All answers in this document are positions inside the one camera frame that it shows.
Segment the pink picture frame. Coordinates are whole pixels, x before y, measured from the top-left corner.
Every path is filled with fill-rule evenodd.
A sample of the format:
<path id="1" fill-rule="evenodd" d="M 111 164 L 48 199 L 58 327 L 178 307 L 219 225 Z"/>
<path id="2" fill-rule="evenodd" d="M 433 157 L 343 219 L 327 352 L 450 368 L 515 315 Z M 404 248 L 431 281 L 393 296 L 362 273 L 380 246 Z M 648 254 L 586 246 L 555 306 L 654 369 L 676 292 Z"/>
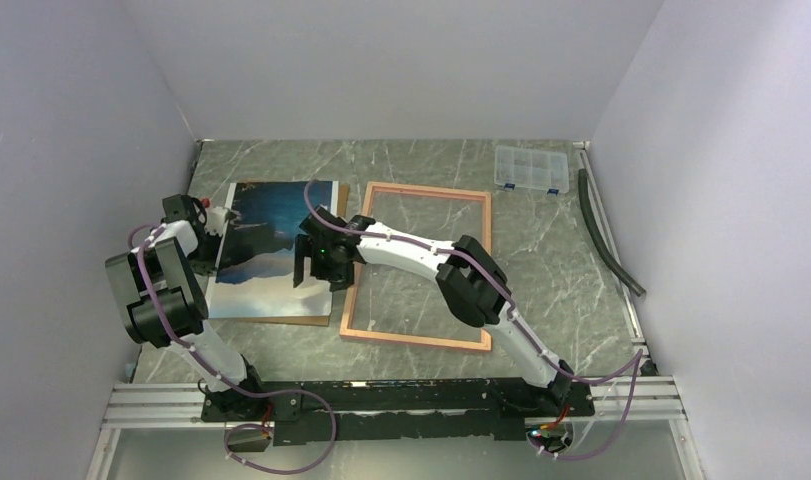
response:
<path id="1" fill-rule="evenodd" d="M 367 243 L 371 237 L 404 242 L 406 235 L 377 222 L 363 233 L 361 256 L 372 265 Z M 487 252 L 482 243 L 483 240 L 463 236 L 450 243 L 449 249 L 441 248 L 439 253 L 445 260 L 437 267 L 435 286 L 456 319 L 488 333 L 484 326 L 497 316 L 493 309 L 495 300 L 503 299 L 507 289 L 504 275 L 490 257 L 491 251 Z"/>

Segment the clear acrylic sheet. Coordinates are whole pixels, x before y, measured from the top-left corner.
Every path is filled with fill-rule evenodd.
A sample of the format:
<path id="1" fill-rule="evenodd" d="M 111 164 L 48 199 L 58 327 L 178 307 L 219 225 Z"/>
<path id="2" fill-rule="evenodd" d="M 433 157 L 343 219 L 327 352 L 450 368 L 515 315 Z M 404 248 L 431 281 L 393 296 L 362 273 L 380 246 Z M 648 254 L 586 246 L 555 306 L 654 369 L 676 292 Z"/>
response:
<path id="1" fill-rule="evenodd" d="M 361 210 L 362 215 L 369 216 L 371 214 L 374 200 L 379 194 L 461 200 L 477 203 L 481 212 L 482 246 L 487 252 L 491 251 L 492 200 L 489 193 L 441 187 L 370 182 L 366 187 Z M 440 255 L 439 250 L 441 248 L 449 249 L 451 244 L 449 242 L 443 243 L 439 240 L 419 239 L 412 234 L 407 234 L 405 238 L 406 240 L 404 242 L 396 242 L 394 239 L 386 239 L 384 237 L 380 239 L 374 237 L 369 238 L 367 243 L 370 247 L 370 263 L 372 265 L 394 267 L 405 272 L 417 274 L 430 280 L 431 284 L 435 285 L 437 267 L 445 260 L 445 258 Z M 340 324 L 340 335 L 344 338 L 443 347 L 474 352 L 487 352 L 492 349 L 492 339 L 484 330 L 480 332 L 479 340 L 464 341 L 450 338 L 357 329 L 352 326 L 352 323 L 355 318 L 359 289 L 359 281 L 356 281 L 353 286 L 347 289 L 344 312 Z"/>

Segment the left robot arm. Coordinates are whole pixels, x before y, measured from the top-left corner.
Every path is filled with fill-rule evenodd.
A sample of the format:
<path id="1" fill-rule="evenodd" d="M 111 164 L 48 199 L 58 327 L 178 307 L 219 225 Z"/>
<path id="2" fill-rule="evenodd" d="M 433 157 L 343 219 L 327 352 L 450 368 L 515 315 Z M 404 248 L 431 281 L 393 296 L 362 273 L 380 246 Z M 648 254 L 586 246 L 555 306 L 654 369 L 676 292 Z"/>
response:
<path id="1" fill-rule="evenodd" d="M 176 194 L 155 224 L 134 228 L 128 250 L 105 271 L 128 336 L 179 355 L 201 376 L 210 406 L 244 420 L 259 417 L 267 392 L 254 367 L 210 325 L 198 276 L 212 271 L 229 213 L 206 199 Z"/>

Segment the seascape photo print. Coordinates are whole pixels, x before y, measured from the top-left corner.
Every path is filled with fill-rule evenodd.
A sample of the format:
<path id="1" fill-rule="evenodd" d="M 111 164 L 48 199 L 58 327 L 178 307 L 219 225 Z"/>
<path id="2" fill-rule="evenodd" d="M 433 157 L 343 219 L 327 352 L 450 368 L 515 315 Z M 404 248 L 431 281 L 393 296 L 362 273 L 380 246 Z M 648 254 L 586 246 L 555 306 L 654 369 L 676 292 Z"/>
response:
<path id="1" fill-rule="evenodd" d="M 225 206 L 229 223 L 206 290 L 212 320 L 326 326 L 333 294 L 309 275 L 293 287 L 294 240 L 309 208 L 345 212 L 348 189 L 337 181 L 235 182 Z"/>

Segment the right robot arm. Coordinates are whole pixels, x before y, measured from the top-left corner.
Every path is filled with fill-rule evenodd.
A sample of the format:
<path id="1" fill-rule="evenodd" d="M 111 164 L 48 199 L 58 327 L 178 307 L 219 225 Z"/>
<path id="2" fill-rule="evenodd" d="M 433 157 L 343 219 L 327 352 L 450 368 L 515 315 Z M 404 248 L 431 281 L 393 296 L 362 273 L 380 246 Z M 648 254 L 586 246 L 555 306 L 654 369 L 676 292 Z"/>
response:
<path id="1" fill-rule="evenodd" d="M 475 238 L 423 238 L 362 215 L 345 221 L 323 207 L 312 210 L 299 229 L 295 286 L 310 275 L 327 282 L 331 291 L 345 290 L 354 284 L 359 264 L 391 267 L 428 279 L 457 320 L 488 333 L 513 360 L 536 410 L 553 415 L 568 404 L 575 378 L 572 369 L 524 320 L 505 273 Z"/>

